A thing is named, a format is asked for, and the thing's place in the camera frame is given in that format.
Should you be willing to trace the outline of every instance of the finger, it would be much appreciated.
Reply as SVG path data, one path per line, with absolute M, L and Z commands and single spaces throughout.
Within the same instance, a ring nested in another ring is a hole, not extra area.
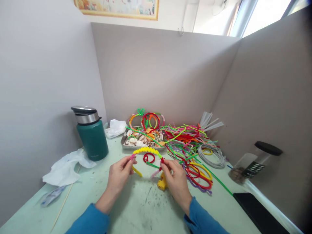
M 130 157 L 131 157 L 131 156 L 123 157 L 121 160 L 119 160 L 119 161 L 117 162 L 117 164 L 120 165 L 120 166 L 122 166 L 122 167 L 124 167 L 124 166 L 127 164 L 127 162 L 129 162 Z
M 173 160 L 164 160 L 164 163 L 167 167 L 170 167 L 173 172 L 177 171 L 179 169 L 178 165 Z
M 176 164 L 176 166 L 177 166 L 178 168 L 183 169 L 182 165 L 179 163 L 178 160 L 175 159 L 175 160 L 174 160 L 174 163 Z
M 161 163 L 160 166 L 162 167 L 163 172 L 165 173 L 166 179 L 170 180 L 172 178 L 172 175 L 168 167 L 164 163 Z
M 126 166 L 124 167 L 124 171 L 126 171 L 127 173 L 130 173 L 130 170 L 132 169 L 132 165 L 135 162 L 135 158 L 133 158 L 132 160 L 128 161 Z

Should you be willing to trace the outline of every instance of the water bottle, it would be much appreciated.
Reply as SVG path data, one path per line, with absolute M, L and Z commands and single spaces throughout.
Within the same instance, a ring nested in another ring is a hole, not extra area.
M 104 134 L 103 122 L 95 108 L 73 106 L 77 119 L 77 130 L 88 158 L 99 161 L 108 154 L 108 145 Z

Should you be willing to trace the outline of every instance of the black jar lid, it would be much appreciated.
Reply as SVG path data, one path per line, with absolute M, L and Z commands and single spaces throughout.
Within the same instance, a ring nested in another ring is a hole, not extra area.
M 279 148 L 276 148 L 275 146 L 270 145 L 270 144 L 265 143 L 265 142 L 262 142 L 262 141 L 257 141 L 254 145 L 258 149 L 260 149 L 260 150 L 262 150 L 268 154 L 275 155 L 275 156 L 280 156 L 283 153 L 283 151 L 281 151 Z

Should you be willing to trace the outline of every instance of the picture frame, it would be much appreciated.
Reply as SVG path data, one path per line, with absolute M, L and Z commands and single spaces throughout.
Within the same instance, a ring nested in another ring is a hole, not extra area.
M 74 0 L 84 15 L 158 20 L 159 0 Z

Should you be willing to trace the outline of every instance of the white plastic bag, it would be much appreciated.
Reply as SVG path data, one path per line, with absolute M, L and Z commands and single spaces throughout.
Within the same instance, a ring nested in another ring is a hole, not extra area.
M 110 128 L 105 129 L 106 137 L 111 139 L 123 134 L 126 129 L 126 121 L 111 120 Z

